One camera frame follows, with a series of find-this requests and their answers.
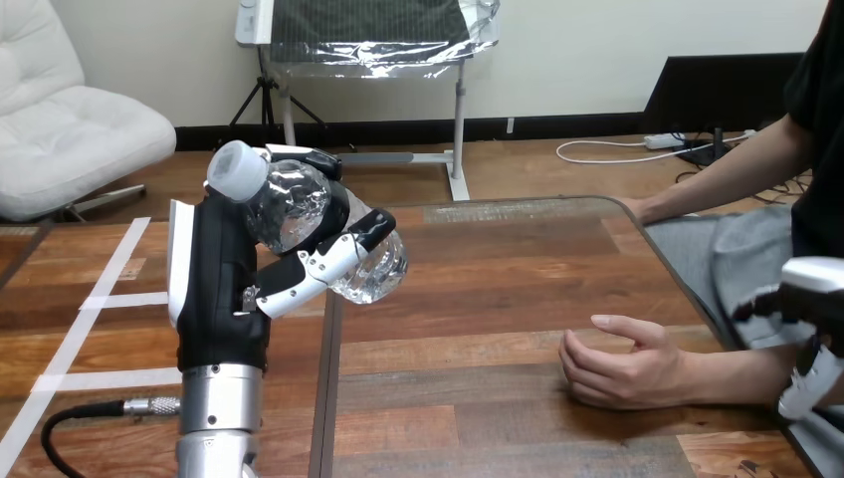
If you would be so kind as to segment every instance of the white wall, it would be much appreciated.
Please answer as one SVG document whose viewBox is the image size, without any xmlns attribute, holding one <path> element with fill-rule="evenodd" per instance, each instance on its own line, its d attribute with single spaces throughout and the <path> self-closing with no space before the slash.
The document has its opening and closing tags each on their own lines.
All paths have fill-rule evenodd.
<svg viewBox="0 0 844 478">
<path fill-rule="evenodd" d="M 498 47 L 467 68 L 470 118 L 637 112 L 666 57 L 805 50 L 825 0 L 502 0 Z M 257 76 L 234 41 L 237 0 L 53 0 L 90 86 L 175 125 L 225 124 Z M 454 113 L 454 76 L 297 79 L 328 121 Z M 257 122 L 257 104 L 243 122 Z"/>
</svg>

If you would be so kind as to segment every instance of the silver metal cylinder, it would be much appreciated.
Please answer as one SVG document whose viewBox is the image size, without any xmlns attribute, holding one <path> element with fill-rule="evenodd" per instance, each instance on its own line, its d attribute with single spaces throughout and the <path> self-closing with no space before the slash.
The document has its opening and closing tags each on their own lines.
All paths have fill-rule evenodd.
<svg viewBox="0 0 844 478">
<path fill-rule="evenodd" d="M 182 374 L 179 431 L 244 430 L 261 427 L 263 373 L 247 365 L 198 366 Z"/>
<path fill-rule="evenodd" d="M 206 430 L 183 436 L 176 445 L 179 478 L 252 478 L 258 438 L 241 430 Z"/>
</svg>

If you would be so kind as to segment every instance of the white armchair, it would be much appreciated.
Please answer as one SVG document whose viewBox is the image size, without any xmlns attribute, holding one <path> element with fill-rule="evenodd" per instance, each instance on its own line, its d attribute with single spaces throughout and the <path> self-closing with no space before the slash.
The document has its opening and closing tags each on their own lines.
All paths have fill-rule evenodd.
<svg viewBox="0 0 844 478">
<path fill-rule="evenodd" d="M 175 131 L 165 117 L 84 83 L 49 0 L 0 0 L 0 217 L 76 213 L 142 191 L 73 204 L 173 153 Z"/>
</svg>

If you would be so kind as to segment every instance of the cable connector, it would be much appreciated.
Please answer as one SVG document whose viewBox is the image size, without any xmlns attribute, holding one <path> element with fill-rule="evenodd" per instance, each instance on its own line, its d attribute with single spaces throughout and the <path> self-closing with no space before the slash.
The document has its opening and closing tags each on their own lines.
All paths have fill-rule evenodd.
<svg viewBox="0 0 844 478">
<path fill-rule="evenodd" d="M 123 403 L 123 414 L 129 416 L 168 416 L 178 415 L 180 411 L 181 401 L 175 396 L 133 398 Z"/>
</svg>

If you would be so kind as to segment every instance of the white tape line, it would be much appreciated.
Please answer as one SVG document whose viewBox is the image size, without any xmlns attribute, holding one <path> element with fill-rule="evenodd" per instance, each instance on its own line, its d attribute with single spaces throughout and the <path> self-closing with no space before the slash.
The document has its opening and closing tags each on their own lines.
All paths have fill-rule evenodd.
<svg viewBox="0 0 844 478">
<path fill-rule="evenodd" d="M 176 367 L 143 370 L 96 371 L 67 375 L 41 375 L 32 387 L 33 392 L 80 391 L 136 386 L 175 385 L 182 382 Z"/>
<path fill-rule="evenodd" d="M 116 309 L 119 307 L 161 306 L 167 304 L 166 292 L 123 294 L 108 297 L 88 297 L 80 307 L 85 309 Z"/>
<path fill-rule="evenodd" d="M 111 289 L 114 288 L 120 272 L 131 257 L 131 253 L 137 245 L 137 241 L 140 240 L 140 236 L 143 235 L 147 224 L 149 224 L 148 217 L 132 221 L 120 244 L 117 245 L 117 249 L 111 255 L 108 264 L 105 265 L 97 283 L 94 284 L 89 297 L 106 297 L 111 293 Z M 47 365 L 44 371 L 45 375 L 54 375 L 57 377 L 54 380 L 62 380 L 63 375 L 74 362 L 99 314 L 99 309 L 85 309 L 77 314 L 77 318 L 62 340 L 62 344 L 53 359 L 50 360 L 50 364 Z M 38 420 L 47 410 L 47 405 L 50 404 L 54 394 L 54 390 L 30 393 L 21 411 L 18 412 L 18 416 L 15 417 L 15 421 L 9 426 L 6 434 L 3 435 L 3 440 L 0 441 L 0 476 L 6 476 L 11 471 L 12 466 L 21 454 L 21 450 L 23 450 L 24 445 L 38 425 Z"/>
</svg>

